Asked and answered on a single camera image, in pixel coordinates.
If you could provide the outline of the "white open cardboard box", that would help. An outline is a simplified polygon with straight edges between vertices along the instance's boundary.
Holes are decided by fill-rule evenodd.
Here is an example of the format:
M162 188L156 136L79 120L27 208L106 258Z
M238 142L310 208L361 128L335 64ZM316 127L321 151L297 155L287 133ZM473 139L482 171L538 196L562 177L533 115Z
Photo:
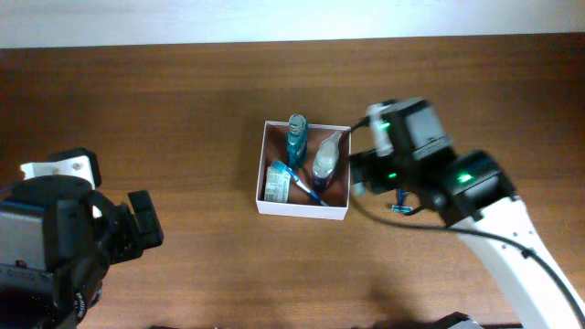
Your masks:
M321 141L335 132L342 134L339 144L339 160L334 177L328 188L319 197L328 205L319 206L313 198L296 184L291 184L286 203L269 202L264 199L267 168L276 160L286 159L287 122L266 121L263 127L261 155L256 179L255 201L258 211L263 215L299 218L319 218L342 220L349 207L351 174L348 156L351 153L352 139L347 134L347 126L311 124L308 129L308 152L303 168L297 173L303 183L312 183L311 173L314 156Z

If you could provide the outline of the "teal mouthwash bottle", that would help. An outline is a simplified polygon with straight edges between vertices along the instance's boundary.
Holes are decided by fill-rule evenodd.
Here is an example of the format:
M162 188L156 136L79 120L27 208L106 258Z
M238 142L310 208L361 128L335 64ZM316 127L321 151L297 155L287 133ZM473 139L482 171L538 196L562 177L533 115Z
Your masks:
M307 153L308 123L301 114L289 118L287 132L287 163L291 169L299 169Z

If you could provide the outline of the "purple soap pump bottle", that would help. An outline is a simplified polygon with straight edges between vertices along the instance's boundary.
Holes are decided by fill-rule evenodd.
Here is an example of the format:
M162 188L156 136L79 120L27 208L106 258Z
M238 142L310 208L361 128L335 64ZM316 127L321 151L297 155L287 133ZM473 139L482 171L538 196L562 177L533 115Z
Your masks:
M337 161L339 159L339 141L342 133L335 132L324 139L316 153L313 163L312 186L315 192L322 193L333 179Z

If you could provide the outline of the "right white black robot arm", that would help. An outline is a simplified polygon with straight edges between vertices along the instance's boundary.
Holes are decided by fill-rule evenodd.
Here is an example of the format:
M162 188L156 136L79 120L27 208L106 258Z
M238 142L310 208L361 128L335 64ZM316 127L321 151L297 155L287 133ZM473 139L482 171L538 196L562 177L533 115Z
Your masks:
M456 235L485 266L523 327L583 327L583 300L490 154L457 154L423 98L372 104L358 126L370 129L374 146L349 157L356 195L414 195L419 204L411 215L428 210L441 225L391 225Z

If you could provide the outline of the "blue white toothbrush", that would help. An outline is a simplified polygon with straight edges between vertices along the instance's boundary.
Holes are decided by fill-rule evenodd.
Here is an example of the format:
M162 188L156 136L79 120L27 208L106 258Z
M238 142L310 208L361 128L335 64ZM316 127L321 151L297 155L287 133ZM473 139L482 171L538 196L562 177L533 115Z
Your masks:
M283 172L288 173L291 176L294 183L298 187L300 187L307 195L309 195L314 201L316 201L321 206L327 207L327 204L323 201L323 199L319 197L311 188L309 188L287 164L281 161L274 161L271 164L271 167L273 167L275 170L281 173Z

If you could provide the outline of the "blue disposable razor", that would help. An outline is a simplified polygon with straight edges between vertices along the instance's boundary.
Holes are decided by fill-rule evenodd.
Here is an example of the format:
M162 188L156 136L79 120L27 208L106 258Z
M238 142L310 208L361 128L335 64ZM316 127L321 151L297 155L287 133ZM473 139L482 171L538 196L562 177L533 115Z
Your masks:
M398 188L396 190L396 204L391 206L391 210L395 213L407 214L413 210L413 207L406 205L406 199L409 195L408 191Z

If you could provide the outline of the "green white soap box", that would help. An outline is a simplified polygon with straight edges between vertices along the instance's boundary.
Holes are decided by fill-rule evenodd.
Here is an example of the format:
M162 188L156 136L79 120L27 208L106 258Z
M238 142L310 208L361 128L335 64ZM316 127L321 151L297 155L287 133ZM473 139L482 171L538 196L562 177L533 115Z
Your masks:
M274 203L287 203L290 184L291 175L288 172L280 172L274 167L269 166L266 174L264 200Z

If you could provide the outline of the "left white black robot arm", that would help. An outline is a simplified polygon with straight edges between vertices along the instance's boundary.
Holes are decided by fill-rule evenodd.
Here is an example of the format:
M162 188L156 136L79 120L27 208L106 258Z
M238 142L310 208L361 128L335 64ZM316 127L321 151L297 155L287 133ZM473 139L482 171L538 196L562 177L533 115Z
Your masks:
M21 181L1 201L1 325L75 328L102 296L111 266L162 245L146 190L114 204L67 175Z

